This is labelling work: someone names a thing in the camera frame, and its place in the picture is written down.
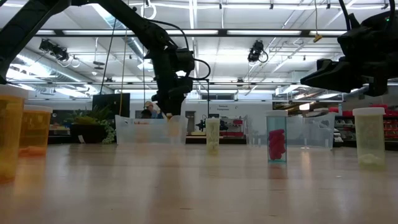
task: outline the clear plastic cylinder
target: clear plastic cylinder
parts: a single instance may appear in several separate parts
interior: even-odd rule
[[[365,168],[384,168],[384,108],[358,108],[355,116],[358,163]]]
[[[268,161],[287,161],[286,117],[285,110],[266,112]]]
[[[27,90],[0,85],[0,184],[13,181]]]
[[[19,156],[45,156],[52,108],[25,105],[22,116]]]
[[[218,154],[220,149],[220,119],[206,119],[206,148],[209,154]]]

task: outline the plastic bin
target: plastic bin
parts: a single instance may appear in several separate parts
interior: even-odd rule
[[[328,113],[312,118],[289,117],[287,122],[287,144],[304,148],[333,148],[335,114]]]
[[[52,108],[25,105],[22,116],[19,156],[45,156]]]
[[[266,111],[268,161],[287,161],[286,110]]]
[[[0,85],[0,184],[13,181],[27,90]]]
[[[206,119],[206,148],[209,154],[218,154],[220,149],[220,119]]]
[[[132,119],[116,115],[116,138],[119,145],[137,143],[185,144],[188,118]]]
[[[354,109],[356,150],[361,167],[383,168],[384,154],[384,108]]]

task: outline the spotlight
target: spotlight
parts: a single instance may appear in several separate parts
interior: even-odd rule
[[[50,55],[54,56],[60,62],[66,62],[69,60],[68,49],[65,47],[59,47],[59,45],[51,43],[50,40],[43,39],[40,43],[39,50],[49,52]]]
[[[267,57],[267,59],[264,61],[260,60],[260,57],[263,54]],[[248,61],[251,63],[257,61],[264,63],[268,61],[268,54],[264,51],[264,44],[262,43],[262,40],[256,40],[256,42],[253,44],[253,47],[249,49]]]

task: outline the potted plant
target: potted plant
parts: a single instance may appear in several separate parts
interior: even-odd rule
[[[83,140],[85,143],[112,143],[116,132],[107,120],[109,114],[111,110],[108,107],[98,109],[97,106],[91,111],[74,111],[66,119],[66,122],[71,123],[70,135],[76,142]]]

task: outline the table surface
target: table surface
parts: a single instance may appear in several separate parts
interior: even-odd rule
[[[221,145],[50,146],[0,185],[0,223],[397,223],[398,152],[361,170],[356,150]]]

